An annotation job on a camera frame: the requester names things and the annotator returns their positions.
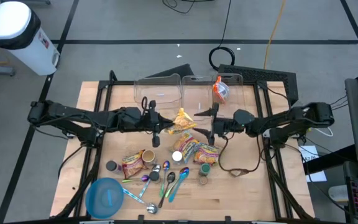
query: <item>blue bowl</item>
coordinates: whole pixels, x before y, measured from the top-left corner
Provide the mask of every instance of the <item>blue bowl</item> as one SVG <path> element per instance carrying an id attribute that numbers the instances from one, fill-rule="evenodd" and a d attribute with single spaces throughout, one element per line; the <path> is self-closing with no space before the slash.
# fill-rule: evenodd
<path id="1" fill-rule="evenodd" d="M 104 219 L 113 216 L 124 201 L 121 184 L 112 178 L 102 178 L 91 185 L 85 197 L 89 214 Z"/>

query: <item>wooden table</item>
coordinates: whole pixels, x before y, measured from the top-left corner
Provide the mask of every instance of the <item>wooden table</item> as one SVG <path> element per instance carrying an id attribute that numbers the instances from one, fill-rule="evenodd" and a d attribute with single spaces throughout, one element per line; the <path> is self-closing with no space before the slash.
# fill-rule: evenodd
<path id="1" fill-rule="evenodd" d="M 268 82 L 268 86 L 276 92 L 285 95 L 282 82 Z M 94 108 L 96 100 L 98 82 L 83 82 L 78 98 L 77 108 L 90 110 Z M 257 116 L 257 107 L 255 104 L 254 90 L 251 86 L 243 86 L 245 110 Z M 262 105 L 264 107 L 264 116 L 266 116 L 265 103 L 262 90 L 260 91 Z M 279 113 L 288 109 L 286 99 L 282 96 L 269 92 L 273 113 Z M 114 85 L 110 102 L 110 110 L 122 106 L 137 106 L 134 102 L 133 86 Z M 206 138 L 199 133 L 191 131 L 194 137 L 202 142 Z M 115 160 L 120 162 L 122 157 L 138 152 L 142 149 L 153 149 L 157 155 L 157 160 L 162 164 L 165 160 L 171 160 L 169 149 L 179 138 L 179 135 L 170 136 L 161 134 L 161 145 L 153 149 L 151 135 L 146 133 L 109 133 L 104 137 L 103 152 L 99 168 L 98 178 L 112 177 L 121 181 L 123 177 L 112 174 L 105 167 L 107 161 Z M 287 144 L 298 147 L 295 140 L 288 140 Z M 79 147 L 77 139 L 69 140 L 66 148 L 65 157 L 70 155 Z M 216 138 L 216 146 L 223 147 L 224 140 Z M 281 149 L 283 166 L 287 178 L 289 191 L 296 198 L 298 203 L 314 216 L 311 204 L 310 193 L 306 183 L 305 174 L 299 152 L 286 147 Z M 53 200 L 51 215 L 56 215 L 71 199 L 78 188 L 81 169 L 85 150 L 79 152 L 70 159 L 62 169 L 58 181 L 55 198 Z M 257 163 L 259 152 L 255 138 L 250 138 L 246 134 L 236 134 L 229 141 L 221 162 L 224 167 L 235 168 L 243 167 L 253 169 Z M 200 186 L 198 183 L 198 169 L 200 165 L 192 161 L 186 166 L 190 168 L 188 178 L 182 183 L 175 200 L 169 203 L 165 200 L 163 207 L 158 214 L 151 215 L 146 212 L 145 206 L 131 199 L 124 197 L 124 204 L 121 209 L 111 217 L 114 220 L 136 220 L 138 215 L 145 215 L 146 220 L 224 220 L 229 215 L 232 220 L 274 220 L 272 197 L 270 193 L 267 168 L 264 161 L 260 163 L 255 172 L 251 172 L 241 177 L 233 178 L 227 172 L 222 171 L 218 166 L 213 167 L 208 176 L 208 184 Z M 170 171 L 178 171 L 185 167 L 172 164 Z M 143 170 L 137 177 L 148 174 L 150 170 Z M 138 195 L 144 186 L 143 182 L 129 182 L 123 186 L 135 195 Z M 158 193 L 161 185 L 150 183 L 142 199 L 146 202 L 158 204 L 160 197 Z M 281 191 L 278 189 L 280 210 L 285 217 L 285 209 Z M 83 202 L 81 214 L 85 214 L 85 205 Z"/>

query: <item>spoon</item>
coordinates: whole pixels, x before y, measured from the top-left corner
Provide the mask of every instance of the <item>spoon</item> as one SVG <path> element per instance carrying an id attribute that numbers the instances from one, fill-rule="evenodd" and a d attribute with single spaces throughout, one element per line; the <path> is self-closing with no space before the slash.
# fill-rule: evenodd
<path id="1" fill-rule="evenodd" d="M 180 176 L 184 171 L 186 171 L 186 170 L 188 170 L 188 167 L 185 167 L 185 168 L 181 169 L 181 170 L 179 171 L 179 176 Z M 169 196 L 169 194 L 171 193 L 172 188 L 175 186 L 175 184 L 177 184 L 177 182 L 178 182 L 179 179 L 180 179 L 180 178 L 177 178 L 177 180 L 175 181 L 175 183 L 173 183 L 173 185 L 169 188 L 168 192 L 165 194 L 165 197 L 168 197 L 168 196 Z"/>
<path id="2" fill-rule="evenodd" d="M 154 165 L 153 168 L 152 168 L 152 172 L 153 172 L 153 171 L 160 172 L 160 170 L 161 170 L 161 166 L 158 165 L 158 164 L 157 164 L 157 165 Z M 150 184 L 150 178 L 149 178 L 149 180 L 146 182 L 146 184 L 144 185 L 142 191 L 140 192 L 140 194 L 139 194 L 139 197 L 140 197 L 140 198 L 143 196 L 143 194 L 144 194 L 144 192 L 146 191 L 146 189 L 147 189 L 147 187 L 149 186 L 149 184 Z"/>
<path id="3" fill-rule="evenodd" d="M 143 182 L 146 182 L 150 179 L 150 177 L 148 175 L 143 175 L 141 178 L 139 179 L 129 179 L 129 180 L 122 180 L 122 183 L 127 183 L 127 182 L 131 182 L 131 181 L 134 181 L 134 180 L 141 180 Z"/>
<path id="4" fill-rule="evenodd" d="M 171 172 L 171 173 L 168 174 L 168 177 L 167 177 L 167 181 L 168 181 L 167 188 L 165 189 L 165 192 L 164 192 L 162 195 L 164 195 L 164 194 L 167 193 L 168 187 L 169 187 L 169 185 L 175 180 L 175 177 L 176 177 L 176 175 L 175 175 L 174 172 Z M 165 197 L 162 196 L 161 201 L 160 201 L 160 203 L 158 204 L 158 207 L 159 207 L 159 208 L 162 207 L 162 204 L 164 203 L 164 199 L 165 199 Z"/>
<path id="5" fill-rule="evenodd" d="M 131 198 L 137 200 L 138 202 L 140 202 L 142 204 L 145 204 L 147 212 L 149 212 L 151 214 L 156 214 L 158 212 L 157 206 L 155 206 L 153 203 L 146 204 L 144 201 L 142 201 L 142 199 L 136 197 L 136 195 L 130 193 L 127 189 L 122 188 L 122 190 L 124 191 L 125 194 L 129 195 Z"/>
<path id="6" fill-rule="evenodd" d="M 163 195 L 164 195 L 163 192 L 164 192 L 165 175 L 167 173 L 167 170 L 169 170 L 169 167 L 170 167 L 169 161 L 165 161 L 162 164 L 162 168 L 164 169 L 164 179 L 162 180 L 162 185 L 161 185 L 161 190 L 160 190 L 160 197 L 163 197 Z"/>

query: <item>trash can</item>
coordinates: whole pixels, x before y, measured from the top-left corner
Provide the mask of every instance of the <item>trash can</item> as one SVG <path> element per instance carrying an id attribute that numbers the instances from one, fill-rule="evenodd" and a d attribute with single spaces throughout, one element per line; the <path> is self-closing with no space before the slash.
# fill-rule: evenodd
<path id="1" fill-rule="evenodd" d="M 42 30 L 38 16 L 22 2 L 0 4 L 0 48 L 38 75 L 56 72 L 60 54 Z"/>

